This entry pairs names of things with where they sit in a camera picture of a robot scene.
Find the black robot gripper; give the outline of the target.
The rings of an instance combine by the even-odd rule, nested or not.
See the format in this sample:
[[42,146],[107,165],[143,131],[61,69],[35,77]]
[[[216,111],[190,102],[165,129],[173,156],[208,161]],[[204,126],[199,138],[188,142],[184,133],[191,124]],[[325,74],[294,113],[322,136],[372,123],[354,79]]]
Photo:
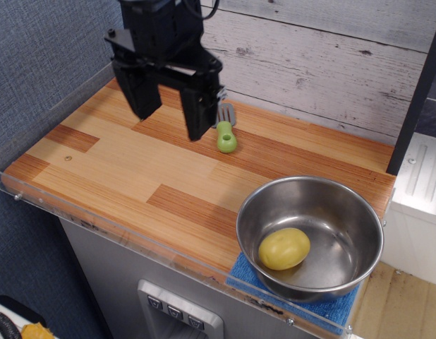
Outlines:
[[215,124],[224,88],[222,63],[201,44],[204,14],[199,1],[120,1],[123,28],[104,39],[113,51],[112,67],[130,108],[139,120],[162,105],[159,85],[180,92],[188,137],[199,141]]

